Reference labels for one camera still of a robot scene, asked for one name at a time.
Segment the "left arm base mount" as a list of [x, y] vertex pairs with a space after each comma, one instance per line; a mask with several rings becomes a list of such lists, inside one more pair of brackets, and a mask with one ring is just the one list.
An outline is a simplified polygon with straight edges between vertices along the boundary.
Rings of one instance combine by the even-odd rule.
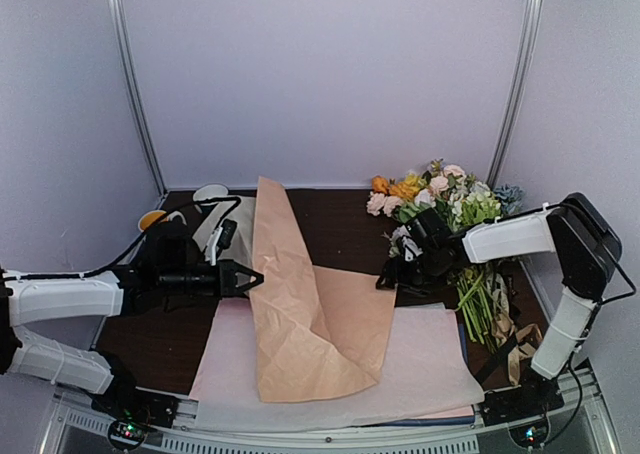
[[91, 408], [112, 418], [106, 438], [113, 448], [130, 452], [159, 428], [171, 428], [180, 400], [172, 395], [134, 389], [130, 393], [89, 394]]

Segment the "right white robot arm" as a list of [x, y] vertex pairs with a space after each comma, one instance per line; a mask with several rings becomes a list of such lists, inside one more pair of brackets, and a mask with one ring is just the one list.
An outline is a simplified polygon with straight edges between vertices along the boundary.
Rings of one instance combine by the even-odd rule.
[[485, 220], [458, 233], [428, 208], [403, 224], [394, 243], [399, 254], [385, 263], [376, 286], [414, 293], [433, 291], [447, 275], [473, 264], [555, 254], [562, 272], [562, 297], [531, 361], [533, 371], [546, 379], [568, 367], [608, 301], [607, 285], [623, 271], [619, 237], [581, 193], [555, 205]]

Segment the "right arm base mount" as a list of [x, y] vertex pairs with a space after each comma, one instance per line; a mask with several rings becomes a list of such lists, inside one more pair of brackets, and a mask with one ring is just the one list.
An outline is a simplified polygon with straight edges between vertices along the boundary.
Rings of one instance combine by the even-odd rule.
[[505, 427], [517, 446], [533, 450], [541, 448], [550, 435], [549, 412], [564, 405], [558, 391], [540, 396], [518, 387], [489, 391], [479, 410], [485, 426]]

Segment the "beige top wrapping paper sheet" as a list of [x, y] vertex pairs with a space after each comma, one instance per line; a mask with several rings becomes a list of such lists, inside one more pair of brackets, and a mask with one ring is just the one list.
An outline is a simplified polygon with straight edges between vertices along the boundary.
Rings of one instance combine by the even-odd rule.
[[253, 229], [256, 198], [240, 196], [234, 206], [231, 200], [219, 202], [196, 229], [193, 240], [208, 263], [213, 259], [230, 259], [252, 267]]

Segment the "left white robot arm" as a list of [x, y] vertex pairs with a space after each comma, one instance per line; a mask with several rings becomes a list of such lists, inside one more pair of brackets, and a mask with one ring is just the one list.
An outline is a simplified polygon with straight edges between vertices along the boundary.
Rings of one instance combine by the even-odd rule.
[[20, 373], [104, 396], [123, 418], [144, 407], [136, 380], [114, 356], [83, 351], [38, 335], [33, 322], [86, 316], [141, 315], [171, 296], [244, 297], [262, 274], [221, 258], [237, 224], [223, 220], [204, 252], [180, 221], [159, 221], [135, 242], [127, 264], [84, 273], [1, 273], [1, 371]]

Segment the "white bowl with dark outside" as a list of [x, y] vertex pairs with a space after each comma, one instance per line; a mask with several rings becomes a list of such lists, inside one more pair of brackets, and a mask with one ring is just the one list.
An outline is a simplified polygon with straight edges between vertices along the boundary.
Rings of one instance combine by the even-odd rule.
[[219, 204], [214, 198], [226, 198], [229, 190], [222, 184], [208, 184], [196, 190], [192, 196], [194, 202], [201, 201], [196, 204], [195, 209], [203, 216], [209, 215]]

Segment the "peach wrapping paper sheet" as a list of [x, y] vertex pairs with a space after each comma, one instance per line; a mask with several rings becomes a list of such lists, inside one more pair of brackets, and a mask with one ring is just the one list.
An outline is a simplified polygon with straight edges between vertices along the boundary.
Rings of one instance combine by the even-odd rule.
[[380, 382], [395, 296], [372, 275], [313, 265], [285, 188], [260, 178], [250, 293], [259, 398], [300, 403], [349, 396]]

